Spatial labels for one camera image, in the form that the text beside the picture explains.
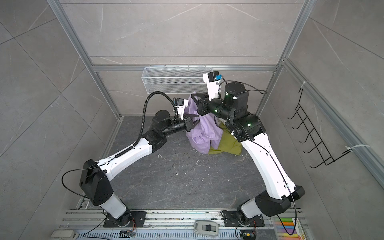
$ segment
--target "gray tile wall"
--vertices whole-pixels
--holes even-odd
[[[260,64],[277,63],[301,2],[79,0],[63,8],[97,64]]]
[[[384,2],[317,1],[290,59],[384,159]]]
[[[299,100],[300,85],[283,71],[261,115],[266,125],[272,147],[282,166],[297,185],[302,185],[306,194],[299,206],[315,239],[382,239],[384,223],[384,191],[354,153],[340,158],[330,165],[321,165],[321,157],[310,139],[304,144],[307,132],[295,113]],[[334,127],[303,93],[300,101],[309,119],[321,135],[333,157],[338,157],[347,145]]]
[[[1,1],[0,239],[50,238],[115,122],[47,2]]]

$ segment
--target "black mounting plate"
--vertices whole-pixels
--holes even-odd
[[[131,211],[131,216],[129,218],[135,219],[136,227],[143,227],[146,214],[147,212],[144,211]],[[119,227],[119,225],[116,219],[114,219],[110,214],[107,214],[103,227]],[[133,221],[130,221],[125,227],[133,227]]]
[[[226,227],[237,227],[239,225],[236,211],[223,210],[222,215],[224,216],[224,225]],[[250,226],[253,226],[253,220],[255,220],[257,227],[265,226],[262,214],[260,216],[254,216],[253,218],[249,219],[247,223],[249,223]]]

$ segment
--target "dark marble floor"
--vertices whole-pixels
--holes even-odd
[[[147,117],[148,130],[152,117]],[[126,116],[110,154],[134,142],[141,116]],[[185,132],[122,171],[112,181],[115,193],[130,209],[231,209],[265,190],[251,157],[229,153],[201,154]]]

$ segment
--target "black cable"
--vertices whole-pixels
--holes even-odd
[[[214,116],[214,121],[215,121],[215,124],[216,124],[216,126],[217,126],[218,128],[225,129],[225,128],[220,127],[220,126],[217,124],[217,122],[216,122],[216,116]]]
[[[247,92],[253,92],[253,91],[258,91],[259,93],[261,94],[267,94],[268,92],[266,90],[260,90],[260,89],[251,89],[251,90],[246,90],[244,92],[239,92],[237,95],[241,94],[241,93],[247,93]]]
[[[76,194],[76,195],[79,195],[80,197],[85,197],[85,198],[87,199],[87,196],[78,194],[77,192],[74,192],[74,191],[72,191],[71,189],[67,188],[67,186],[64,184],[64,181],[63,181],[64,176],[65,176],[67,173],[72,172],[72,171],[89,170],[89,169],[94,169],[94,168],[101,167],[101,166],[103,166],[103,165],[105,165],[105,163],[104,163],[104,164],[101,164],[100,166],[97,166],[97,167],[90,167],[90,168],[83,168],[83,169],[73,169],[73,170],[69,170],[69,171],[65,172],[65,173],[63,174],[63,176],[61,177],[61,184],[62,184],[67,190],[69,190],[70,192],[72,192],[72,193],[74,193],[74,194]]]
[[[238,240],[240,240],[240,238],[237,236],[237,228],[242,224],[243,222],[241,222],[241,223],[239,223],[239,225],[237,225],[237,227],[235,228],[235,235],[236,235],[236,238],[238,239]]]
[[[242,83],[242,82],[234,81],[234,80],[225,80],[225,79],[223,78],[223,81],[219,84],[219,86],[220,86],[222,83],[225,83],[225,82]],[[261,90],[261,89],[257,89],[257,88],[255,88],[254,86],[252,86],[252,85],[250,85],[250,84],[248,84],[248,83],[242,83],[242,84],[254,88],[254,89],[255,89],[254,91],[258,91],[258,92],[260,92],[261,94],[266,94],[266,93],[267,93],[267,91],[265,91],[265,90]]]
[[[170,97],[169,97],[167,94],[165,94],[165,93],[163,93],[163,92],[160,92],[160,91],[156,91],[156,92],[151,93],[151,94],[147,97],[147,99],[145,100],[144,107],[143,107],[143,115],[142,115],[142,118],[141,118],[140,133],[139,133],[139,136],[138,136],[136,142],[133,143],[133,147],[135,147],[135,146],[139,143],[139,141],[140,141],[140,139],[141,139],[141,135],[143,134],[143,130],[144,130],[145,113],[146,113],[146,111],[147,111],[147,105],[148,105],[148,102],[149,102],[149,100],[151,99],[151,97],[152,97],[153,95],[155,95],[155,94],[161,94],[161,95],[163,95],[164,97],[166,97],[166,98],[168,99],[168,101],[170,101],[170,103],[172,104],[172,106],[173,106],[174,109],[175,109],[175,118],[177,118],[177,108],[175,108],[176,105],[175,105],[175,103],[172,101],[172,99],[170,99]]]
[[[222,210],[220,213],[221,213],[221,216],[223,217],[224,220],[230,220],[229,218],[226,218],[224,215],[223,215],[223,212],[224,210]]]
[[[247,138],[245,138],[245,137],[243,137],[243,136],[240,136],[240,135],[237,135],[237,134],[234,134],[234,136],[235,136],[235,137],[241,137],[241,138],[243,138],[243,139],[249,140],[250,142],[253,142],[253,141],[251,141],[250,139],[247,139]],[[260,144],[258,144],[258,143],[256,143],[256,142],[253,142],[253,143],[254,143],[254,144],[257,144],[257,145],[260,146],[262,149],[264,149],[267,153],[269,153],[268,150],[266,150],[266,149],[265,149],[263,146],[261,146]],[[285,229],[285,231],[287,232],[287,234],[288,234],[289,236],[292,236],[293,233],[295,232],[296,222],[297,222],[297,209],[296,209],[295,200],[294,200],[294,198],[293,198],[293,195],[292,195],[291,190],[290,190],[289,187],[288,187],[287,182],[285,181],[285,178],[284,178],[283,174],[282,174],[281,171],[280,171],[279,166],[277,165],[277,163],[276,163],[276,161],[274,160],[274,158],[272,157],[272,155],[269,154],[269,156],[272,158],[273,162],[275,163],[275,165],[276,165],[276,167],[277,167],[277,170],[279,170],[279,173],[280,173],[281,177],[283,178],[283,181],[285,182],[285,185],[287,186],[287,189],[288,189],[288,191],[289,191],[289,193],[290,193],[290,195],[291,195],[291,197],[292,197],[293,207],[295,208],[295,223],[294,223],[294,226],[293,226],[293,231],[292,231],[291,233],[288,232],[288,230],[285,228],[285,226],[284,226],[284,224],[283,224],[283,221],[281,220],[281,218],[279,217],[279,215],[276,214],[277,217],[280,219],[280,222],[281,222],[281,224],[283,225],[283,228]]]
[[[98,226],[100,226],[105,220],[107,219],[107,216],[105,216],[104,220],[101,221],[101,223],[99,223],[99,225],[97,225],[96,227],[94,227],[92,230],[88,231],[87,233],[83,234],[83,237],[88,237],[88,238],[98,238],[98,239],[106,239],[106,240],[110,240],[109,238],[103,238],[103,237],[89,237],[89,236],[84,236],[84,235],[87,235],[88,233],[90,233],[91,231],[95,230]]]

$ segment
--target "aluminum frame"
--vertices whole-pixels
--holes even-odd
[[[211,65],[93,65],[94,71],[143,71],[146,67],[210,67],[215,71],[276,71],[276,65],[273,64],[253,64],[253,65],[223,65],[223,64],[211,64]]]
[[[85,67],[87,68],[88,72],[90,73],[91,77],[95,81],[97,87],[101,91],[101,94],[105,98],[106,102],[108,103],[109,107],[111,108],[113,114],[118,119],[121,114],[119,113],[114,101],[112,100],[111,96],[109,95],[108,90],[105,88],[101,77],[92,69],[92,62],[89,58],[89,55],[87,54],[84,46],[81,44],[76,32],[74,31],[74,28],[71,24],[71,22],[68,19],[68,16],[64,12],[64,9],[61,5],[61,3],[58,0],[47,0],[48,4],[50,5],[52,11],[55,13],[57,19],[59,20],[61,26],[63,27],[65,33],[67,34],[68,38],[70,39],[73,47],[76,49],[76,52],[80,56],[81,60],[83,61]]]
[[[227,211],[236,211],[236,209],[226,209]],[[193,229],[195,220],[207,220],[210,219],[220,225],[220,229],[235,229],[235,227],[225,227],[224,220],[221,216],[222,209],[143,209],[143,210],[131,210],[131,211],[145,211],[146,220],[144,222],[143,229],[151,230],[166,230],[166,229],[180,229],[191,230]],[[295,210],[288,209],[280,217],[295,217]],[[308,227],[304,222],[305,217],[301,209],[297,209],[297,217],[300,219],[304,227]],[[62,215],[62,221],[59,229],[73,229],[73,230],[86,230],[92,229],[98,225],[105,215],[100,209],[80,209],[80,210],[67,210]],[[259,229],[272,229],[273,218],[263,215],[265,223],[264,227],[258,227]],[[238,229],[252,229],[252,226],[243,227]],[[130,228],[119,228],[119,230],[127,230]]]
[[[338,111],[326,100],[326,98],[308,82],[308,79],[300,72],[299,69],[289,60],[284,59],[283,66],[296,79],[301,86],[303,82],[307,82],[302,86],[305,93],[312,99],[316,106],[322,111],[325,117],[334,126],[340,136],[349,145],[349,147],[358,144],[367,144],[362,137],[348,124],[348,122],[338,113]],[[353,152],[384,188],[384,164],[383,160],[370,147],[356,147]]]
[[[271,80],[269,81],[268,86],[266,88],[267,94],[265,94],[262,97],[260,104],[257,107],[256,113],[255,113],[257,116],[261,115],[261,113],[262,113],[262,111],[263,111],[263,109],[264,109],[264,107],[265,107],[265,105],[269,99],[269,96],[270,96],[271,92],[273,91],[273,88],[276,85],[277,79],[279,78],[279,75],[281,73],[281,69],[282,69],[281,64],[284,61],[284,59],[289,57],[289,55],[291,54],[292,49],[295,46],[296,41],[297,41],[301,31],[303,30],[303,27],[304,27],[309,15],[310,15],[312,9],[313,9],[316,1],[317,0],[306,0],[303,3],[303,7],[300,10],[299,16],[297,17],[295,25],[293,26],[293,30],[292,30],[292,32],[288,38],[288,41],[285,44],[284,50],[280,56],[279,62],[277,64],[277,70],[276,70],[276,72],[273,73]]]
[[[119,129],[120,129],[120,126],[121,126],[123,120],[124,120],[124,116],[121,116],[119,119],[117,119],[115,125],[112,128],[112,132],[109,135],[107,143],[105,144],[103,152],[100,155],[100,159],[106,158],[108,156],[109,151],[111,150],[111,147],[113,145],[113,142],[115,141],[115,138],[119,132]]]

